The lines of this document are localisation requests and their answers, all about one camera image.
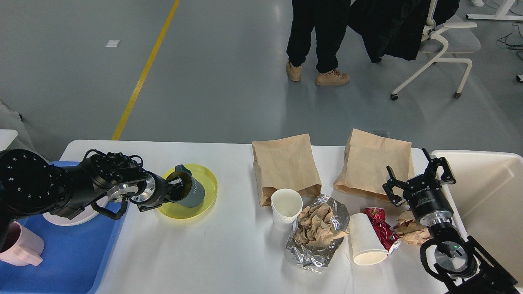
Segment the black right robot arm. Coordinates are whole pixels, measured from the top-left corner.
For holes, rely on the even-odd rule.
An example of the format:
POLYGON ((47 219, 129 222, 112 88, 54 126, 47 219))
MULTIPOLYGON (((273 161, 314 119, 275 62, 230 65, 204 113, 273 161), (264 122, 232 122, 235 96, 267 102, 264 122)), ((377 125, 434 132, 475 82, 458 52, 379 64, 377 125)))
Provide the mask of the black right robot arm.
POLYGON ((442 186, 456 179, 447 159, 422 152, 428 160, 424 173, 403 182, 387 166, 383 189, 394 206, 408 203, 416 222, 428 229, 431 239, 420 248, 425 271, 449 294, 517 294, 517 280, 475 238, 462 238, 452 223, 454 210, 442 186))

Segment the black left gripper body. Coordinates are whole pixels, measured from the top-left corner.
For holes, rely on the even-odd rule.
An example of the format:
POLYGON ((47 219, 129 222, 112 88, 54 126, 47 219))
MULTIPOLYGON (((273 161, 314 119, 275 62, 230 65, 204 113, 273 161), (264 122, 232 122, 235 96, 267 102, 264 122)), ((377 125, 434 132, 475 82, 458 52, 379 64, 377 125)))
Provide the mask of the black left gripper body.
POLYGON ((156 209, 170 202, 168 182, 154 173, 148 173, 148 178, 137 186, 141 193, 131 196, 130 202, 137 205, 140 212, 156 209))

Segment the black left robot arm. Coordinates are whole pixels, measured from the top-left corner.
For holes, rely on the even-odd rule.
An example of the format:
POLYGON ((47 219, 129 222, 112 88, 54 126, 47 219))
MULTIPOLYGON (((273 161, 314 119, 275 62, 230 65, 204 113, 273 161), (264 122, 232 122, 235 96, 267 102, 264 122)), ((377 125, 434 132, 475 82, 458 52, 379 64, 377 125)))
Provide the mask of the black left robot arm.
POLYGON ((49 213, 73 219, 90 206, 119 220, 134 203, 140 212, 183 199, 188 180, 143 168, 140 156, 90 149, 75 166, 56 166, 26 149, 1 152, 1 244, 14 221, 49 213))

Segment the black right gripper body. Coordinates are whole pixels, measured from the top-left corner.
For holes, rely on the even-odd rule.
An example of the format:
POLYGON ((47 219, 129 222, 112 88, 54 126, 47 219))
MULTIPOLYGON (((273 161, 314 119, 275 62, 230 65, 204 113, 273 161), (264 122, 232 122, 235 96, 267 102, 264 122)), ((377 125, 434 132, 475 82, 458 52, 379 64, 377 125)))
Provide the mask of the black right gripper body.
POLYGON ((441 182, 435 177, 418 175, 407 181, 404 198, 409 203, 417 223, 432 226, 447 222, 454 211, 443 195, 441 182))

